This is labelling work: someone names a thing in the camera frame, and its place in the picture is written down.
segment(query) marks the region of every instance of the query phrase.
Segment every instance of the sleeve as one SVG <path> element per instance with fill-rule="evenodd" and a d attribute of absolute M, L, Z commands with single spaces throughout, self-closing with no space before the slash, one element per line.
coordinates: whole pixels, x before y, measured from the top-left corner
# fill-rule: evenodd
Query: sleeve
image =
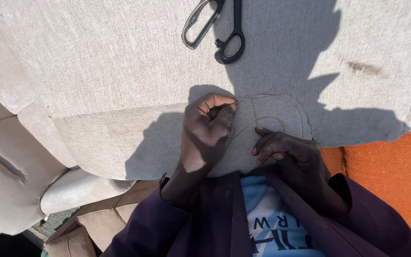
<path fill-rule="evenodd" d="M 336 222 L 391 257 L 411 256 L 411 229 L 395 209 L 342 174 L 328 184 L 351 205 Z"/>
<path fill-rule="evenodd" d="M 166 256 L 189 213 L 165 201 L 160 190 L 166 181 L 134 209 L 126 227 L 114 236 L 102 257 Z"/>

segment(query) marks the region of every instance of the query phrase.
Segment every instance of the person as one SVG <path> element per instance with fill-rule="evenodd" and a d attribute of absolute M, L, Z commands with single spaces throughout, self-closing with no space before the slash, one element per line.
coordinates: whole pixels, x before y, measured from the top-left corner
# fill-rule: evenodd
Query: person
<path fill-rule="evenodd" d="M 209 93 L 186 107 L 174 173 L 102 256 L 411 256 L 404 219 L 350 178 L 331 177 L 313 141 L 256 127 L 261 166 L 207 178 L 225 153 L 236 103 Z M 276 163 L 265 165 L 270 158 Z"/>

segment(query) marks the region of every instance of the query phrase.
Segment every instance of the black scissors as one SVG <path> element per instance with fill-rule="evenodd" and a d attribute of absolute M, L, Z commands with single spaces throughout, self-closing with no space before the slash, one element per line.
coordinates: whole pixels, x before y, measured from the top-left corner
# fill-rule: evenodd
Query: black scissors
<path fill-rule="evenodd" d="M 188 41 L 188 39 L 186 39 L 186 32 L 191 28 L 191 26 L 193 26 L 193 24 L 196 23 L 202 9 L 210 1 L 215 1 L 217 3 L 217 8 L 215 10 L 215 13 L 212 15 L 212 17 L 210 17 L 209 21 L 204 26 L 202 31 L 199 33 L 196 40 L 194 40 L 193 42 Z M 190 14 L 190 17 L 188 17 L 188 20 L 186 20 L 185 26 L 183 27 L 182 40 L 183 40 L 183 43 L 189 49 L 196 49 L 198 47 L 199 43 L 201 43 L 202 39 L 207 34 L 210 27 L 215 22 L 218 15 L 220 14 L 220 11 L 223 8 L 224 3 L 225 3 L 225 0 L 201 0 L 201 2 L 199 2 L 199 4 L 196 6 L 193 12 Z M 225 48 L 228 45 L 228 43 L 231 41 L 231 39 L 234 38 L 235 36 L 238 36 L 240 38 L 240 42 L 241 42 L 240 48 L 237 51 L 237 53 L 235 53 L 233 56 L 226 57 L 224 55 Z M 237 60 L 239 60 L 240 57 L 242 56 L 243 50 L 245 49 L 245 38 L 243 37 L 243 32 L 242 32 L 242 0 L 234 0 L 234 31 L 231 33 L 229 38 L 226 39 L 226 42 L 223 42 L 220 39 L 217 39 L 215 41 L 215 45 L 216 47 L 218 47 L 218 50 L 215 53 L 215 60 L 221 64 L 231 64 L 231 63 L 237 62 Z"/>

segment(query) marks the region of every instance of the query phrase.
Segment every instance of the dark jacket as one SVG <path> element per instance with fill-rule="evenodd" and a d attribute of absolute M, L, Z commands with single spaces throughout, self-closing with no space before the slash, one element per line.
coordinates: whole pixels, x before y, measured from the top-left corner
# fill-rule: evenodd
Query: dark jacket
<path fill-rule="evenodd" d="M 411 229 L 391 206 L 353 180 L 337 174 L 328 184 L 351 203 L 348 215 L 336 219 L 317 214 L 271 168 L 260 170 L 286 201 L 291 213 L 327 257 L 411 256 Z M 102 256 L 250 257 L 250 240 L 240 173 L 207 178 L 192 213 L 160 196 L 167 182 L 141 201 L 126 227 Z"/>

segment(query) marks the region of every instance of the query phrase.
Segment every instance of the dirt mark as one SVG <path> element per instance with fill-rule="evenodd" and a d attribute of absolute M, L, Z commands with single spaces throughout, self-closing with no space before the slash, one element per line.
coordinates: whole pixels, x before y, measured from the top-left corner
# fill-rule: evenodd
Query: dirt mark
<path fill-rule="evenodd" d="M 353 70 L 353 73 L 361 71 L 367 75 L 379 75 L 381 68 L 372 64 L 365 64 L 361 62 L 347 62 L 348 66 Z"/>

